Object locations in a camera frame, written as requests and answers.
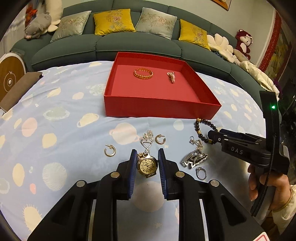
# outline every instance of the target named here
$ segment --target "red box lid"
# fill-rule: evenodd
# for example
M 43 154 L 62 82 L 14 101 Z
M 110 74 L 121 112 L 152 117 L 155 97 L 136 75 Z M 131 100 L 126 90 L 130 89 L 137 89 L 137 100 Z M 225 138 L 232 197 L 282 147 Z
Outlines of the red box lid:
M 141 67 L 153 71 L 152 78 L 135 77 L 134 70 Z M 175 73 L 175 83 L 171 83 L 168 72 Z M 128 52 L 118 52 L 116 56 L 104 101 L 106 116 L 113 117 L 199 117 L 210 120 L 221 107 L 211 90 L 185 61 Z

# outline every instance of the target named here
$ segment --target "sofa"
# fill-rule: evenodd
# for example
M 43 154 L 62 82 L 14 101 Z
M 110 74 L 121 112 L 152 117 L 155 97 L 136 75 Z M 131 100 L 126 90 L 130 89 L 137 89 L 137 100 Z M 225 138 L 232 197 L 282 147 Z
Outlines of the sofa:
M 94 35 L 93 15 L 113 9 L 131 9 L 131 19 L 136 26 L 142 8 L 153 8 L 177 16 L 172 40 L 141 32 L 111 33 L 105 36 Z M 259 91 L 264 90 L 247 72 L 229 63 L 215 53 L 198 45 L 179 41 L 180 19 L 184 19 L 214 36 L 218 33 L 236 46 L 237 40 L 229 33 L 188 11 L 143 0 L 96 0 L 83 2 L 63 11 L 63 17 L 91 10 L 82 35 L 63 38 L 50 43 L 53 33 L 41 35 L 38 39 L 21 39 L 11 49 L 23 56 L 28 71 L 40 71 L 53 66 L 64 66 L 97 60 L 113 61 L 118 51 L 151 53 L 186 61 L 195 71 L 204 73 L 234 84 L 246 92 L 261 107 Z

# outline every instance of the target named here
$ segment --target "watch dial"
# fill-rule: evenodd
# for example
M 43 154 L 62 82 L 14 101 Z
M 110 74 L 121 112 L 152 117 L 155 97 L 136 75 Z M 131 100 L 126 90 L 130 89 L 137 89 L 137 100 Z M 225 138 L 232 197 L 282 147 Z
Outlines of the watch dial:
M 148 175 L 152 174 L 156 170 L 156 164 L 154 160 L 145 159 L 140 163 L 140 170 L 143 174 Z

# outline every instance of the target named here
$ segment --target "embroidered pillow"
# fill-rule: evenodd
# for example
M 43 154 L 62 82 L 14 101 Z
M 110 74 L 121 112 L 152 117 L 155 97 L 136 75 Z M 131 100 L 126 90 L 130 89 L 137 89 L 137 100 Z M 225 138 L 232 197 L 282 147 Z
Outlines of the embroidered pillow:
M 171 40 L 176 20 L 176 16 L 143 7 L 135 29 L 137 32 L 155 34 Z
M 106 35 L 116 32 L 135 32 L 131 21 L 130 9 L 118 9 L 94 14 L 95 35 Z
M 90 13 L 91 11 L 85 11 L 63 17 L 50 42 L 52 43 L 65 37 L 81 35 Z
M 181 23 L 181 35 L 179 38 L 180 41 L 196 44 L 211 51 L 209 44 L 207 42 L 207 31 L 193 25 L 192 23 L 186 22 L 183 19 L 180 19 L 180 23 Z

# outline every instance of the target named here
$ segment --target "finger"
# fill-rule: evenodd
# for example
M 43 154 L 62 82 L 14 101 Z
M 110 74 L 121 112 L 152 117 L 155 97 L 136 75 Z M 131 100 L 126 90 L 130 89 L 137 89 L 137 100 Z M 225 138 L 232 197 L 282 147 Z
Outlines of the finger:
M 259 179 L 260 183 L 265 184 L 266 178 L 267 178 L 267 173 L 261 175 Z M 277 188 L 286 187 L 287 185 L 289 185 L 289 179 L 284 174 L 281 174 L 278 172 L 271 172 L 267 185 L 275 186 Z
M 254 190 L 257 187 L 257 178 L 254 172 L 250 174 L 248 183 L 251 190 Z
M 248 173 L 252 173 L 252 172 L 255 172 L 255 166 L 250 164 L 248 167 Z
M 258 190 L 257 189 L 254 189 L 254 190 L 249 189 L 249 199 L 251 201 L 254 201 L 257 197 L 258 197 Z

